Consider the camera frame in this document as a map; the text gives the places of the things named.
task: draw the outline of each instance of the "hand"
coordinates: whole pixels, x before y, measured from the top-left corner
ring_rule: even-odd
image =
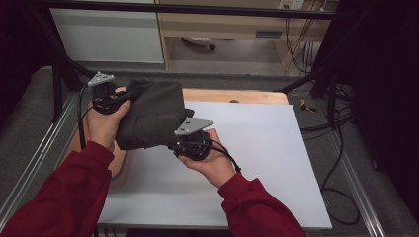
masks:
[[[206,132],[209,134],[210,139],[220,142],[215,129],[209,129]],[[215,142],[213,142],[213,146],[222,149]],[[231,161],[224,154],[215,150],[212,150],[207,158],[202,161],[194,161],[185,156],[179,156],[179,160],[186,167],[203,174],[217,188],[235,175]]]
[[[129,107],[130,101],[126,101],[117,111],[108,116],[102,115],[94,109],[90,110],[86,116],[90,140],[114,152],[114,140],[117,136],[118,127],[121,119],[129,111]]]

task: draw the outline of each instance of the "metal bracket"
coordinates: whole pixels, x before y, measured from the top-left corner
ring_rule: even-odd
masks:
[[[87,86],[94,87],[99,84],[112,81],[114,79],[115,79],[114,75],[107,75],[98,71],[98,73],[96,73],[96,75],[87,83]]]
[[[198,118],[186,118],[184,122],[175,130],[175,135],[190,135],[196,131],[202,130],[205,127],[213,125],[213,121],[198,119]]]

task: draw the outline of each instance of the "person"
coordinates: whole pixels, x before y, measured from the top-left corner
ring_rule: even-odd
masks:
[[[87,114],[90,140],[71,152],[44,181],[37,195],[6,223],[0,236],[92,236],[111,182],[108,166],[114,140],[130,101],[105,116]],[[207,130],[220,142],[215,129]],[[293,214],[256,179],[235,173],[225,155],[211,151],[203,161],[180,156],[186,167],[203,174],[224,198],[222,208],[234,236],[305,236]]]

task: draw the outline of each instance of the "white board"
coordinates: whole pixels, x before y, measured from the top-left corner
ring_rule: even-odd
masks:
[[[304,229],[332,227],[292,106],[186,102],[186,108],[214,122],[243,176],[259,178]],[[110,190],[99,223],[226,227],[221,203],[217,188],[167,147],[139,149],[126,184]]]

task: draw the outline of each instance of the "red sweater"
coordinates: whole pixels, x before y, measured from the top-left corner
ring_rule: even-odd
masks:
[[[43,183],[33,200],[6,223],[3,236],[92,236],[105,203],[114,155],[89,141],[72,152]],[[235,175],[219,190],[234,236],[305,236],[290,211],[259,180]]]

